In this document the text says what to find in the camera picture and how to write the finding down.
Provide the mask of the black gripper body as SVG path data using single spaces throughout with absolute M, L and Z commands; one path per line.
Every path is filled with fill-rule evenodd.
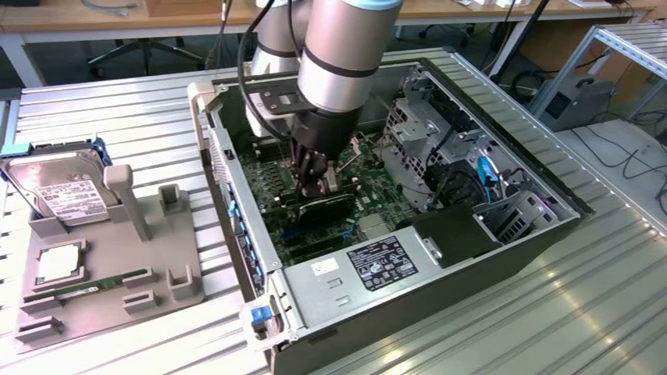
M 336 161 L 350 144 L 360 114 L 362 108 L 347 112 L 314 109 L 298 113 L 291 133 L 295 163 L 302 163 L 306 155 L 314 152 Z

